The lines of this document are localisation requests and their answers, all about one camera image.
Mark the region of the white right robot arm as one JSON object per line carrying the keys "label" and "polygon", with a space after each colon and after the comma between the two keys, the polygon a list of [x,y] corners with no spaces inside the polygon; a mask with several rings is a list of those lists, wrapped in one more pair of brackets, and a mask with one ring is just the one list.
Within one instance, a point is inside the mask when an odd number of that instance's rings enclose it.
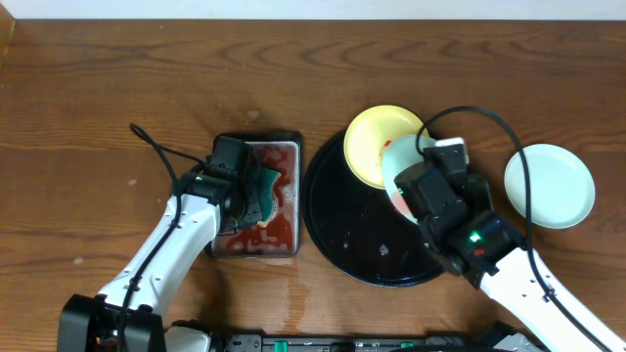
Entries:
{"label": "white right robot arm", "polygon": [[577,299],[515,226],[486,179],[448,179],[420,162],[393,179],[428,254],[515,315],[551,351],[622,351],[625,341]]}

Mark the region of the light blue plate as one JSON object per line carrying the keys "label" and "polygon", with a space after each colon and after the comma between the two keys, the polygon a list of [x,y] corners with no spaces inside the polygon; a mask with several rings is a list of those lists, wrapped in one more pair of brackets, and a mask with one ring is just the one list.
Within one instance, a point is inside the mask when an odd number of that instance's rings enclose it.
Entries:
{"label": "light blue plate", "polygon": [[523,149],[529,167],[532,222],[565,229],[591,212],[596,188],[588,167],[572,152],[551,144]]}

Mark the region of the pale green plate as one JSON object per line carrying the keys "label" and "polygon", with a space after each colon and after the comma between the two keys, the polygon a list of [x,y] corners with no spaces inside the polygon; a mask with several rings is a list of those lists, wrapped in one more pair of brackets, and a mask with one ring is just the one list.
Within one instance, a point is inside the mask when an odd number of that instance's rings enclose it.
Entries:
{"label": "pale green plate", "polygon": [[403,199],[394,179],[410,166],[424,161],[416,149],[417,136],[402,136],[389,144],[382,155],[381,175],[386,194],[398,213],[408,221],[418,224],[409,206]]}

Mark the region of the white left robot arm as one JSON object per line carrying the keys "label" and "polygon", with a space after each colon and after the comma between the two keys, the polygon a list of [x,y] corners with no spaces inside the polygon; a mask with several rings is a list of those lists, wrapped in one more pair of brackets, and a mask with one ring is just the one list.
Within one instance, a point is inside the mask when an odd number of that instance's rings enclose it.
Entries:
{"label": "white left robot arm", "polygon": [[272,171],[210,165],[174,181],[155,229],[94,297],[73,295],[59,324],[60,351],[208,351],[210,333],[163,318],[192,264],[218,234],[257,224],[273,206]]}

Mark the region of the green scrubbing sponge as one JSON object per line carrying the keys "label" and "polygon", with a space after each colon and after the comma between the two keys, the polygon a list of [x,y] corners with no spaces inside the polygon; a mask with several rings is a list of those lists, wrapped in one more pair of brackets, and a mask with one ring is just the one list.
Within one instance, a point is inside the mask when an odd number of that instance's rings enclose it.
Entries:
{"label": "green scrubbing sponge", "polygon": [[261,167],[257,177],[257,192],[262,211],[262,218],[257,222],[259,226],[266,226],[274,213],[274,186],[280,179],[281,173]]}

